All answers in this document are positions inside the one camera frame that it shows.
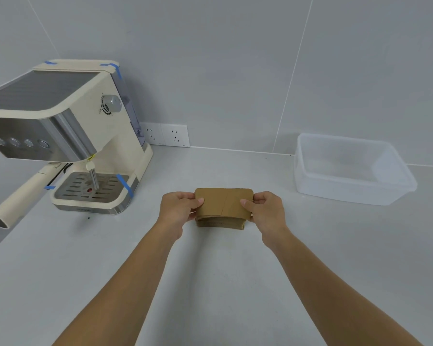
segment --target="electrical socket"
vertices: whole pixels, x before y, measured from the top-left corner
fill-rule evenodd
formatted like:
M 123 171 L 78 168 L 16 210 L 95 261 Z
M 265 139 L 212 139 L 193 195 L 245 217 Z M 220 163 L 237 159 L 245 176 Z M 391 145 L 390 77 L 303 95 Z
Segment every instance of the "electrical socket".
M 158 123 L 139 123 L 143 131 L 146 142 L 149 144 L 158 144 L 165 146 L 165 139 L 163 138 L 161 124 Z
M 186 125 L 160 124 L 166 146 L 189 147 Z

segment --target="coffee machine control knob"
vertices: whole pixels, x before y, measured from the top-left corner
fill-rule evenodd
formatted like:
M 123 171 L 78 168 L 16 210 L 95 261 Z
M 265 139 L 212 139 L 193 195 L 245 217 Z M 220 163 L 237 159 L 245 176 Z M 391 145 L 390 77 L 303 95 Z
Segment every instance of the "coffee machine control knob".
M 115 94 L 105 94 L 101 97 L 101 109 L 107 115 L 118 113 L 122 110 L 122 101 Z

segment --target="plastic storage box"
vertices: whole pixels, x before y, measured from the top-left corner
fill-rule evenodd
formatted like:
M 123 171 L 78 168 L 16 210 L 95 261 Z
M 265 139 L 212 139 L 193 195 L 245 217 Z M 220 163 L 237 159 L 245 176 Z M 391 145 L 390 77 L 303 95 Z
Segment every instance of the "plastic storage box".
M 417 181 L 387 142 L 302 133 L 294 157 L 303 194 L 344 202 L 389 205 Z

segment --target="white countertop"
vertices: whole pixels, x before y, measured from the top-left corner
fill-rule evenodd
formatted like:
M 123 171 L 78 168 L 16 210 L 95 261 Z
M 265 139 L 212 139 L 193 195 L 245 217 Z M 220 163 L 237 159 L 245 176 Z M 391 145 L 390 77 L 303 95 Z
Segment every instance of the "white countertop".
M 50 345 L 154 224 L 162 194 L 270 190 L 295 235 L 425 346 L 433 345 L 433 168 L 387 207 L 299 194 L 293 157 L 154 146 L 121 214 L 56 209 L 44 197 L 0 244 L 0 346 Z M 173 246 L 138 345 L 325 345 L 254 224 L 189 223 Z

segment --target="metal drip tray grate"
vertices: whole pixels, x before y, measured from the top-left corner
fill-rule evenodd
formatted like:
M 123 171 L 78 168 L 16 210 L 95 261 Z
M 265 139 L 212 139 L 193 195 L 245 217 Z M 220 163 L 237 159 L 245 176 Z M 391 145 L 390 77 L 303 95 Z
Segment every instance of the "metal drip tray grate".
M 97 173 L 99 189 L 93 188 L 89 173 L 71 173 L 64 183 L 56 190 L 54 197 L 64 200 L 78 200 L 82 202 L 110 203 L 116 200 L 124 186 L 116 175 Z

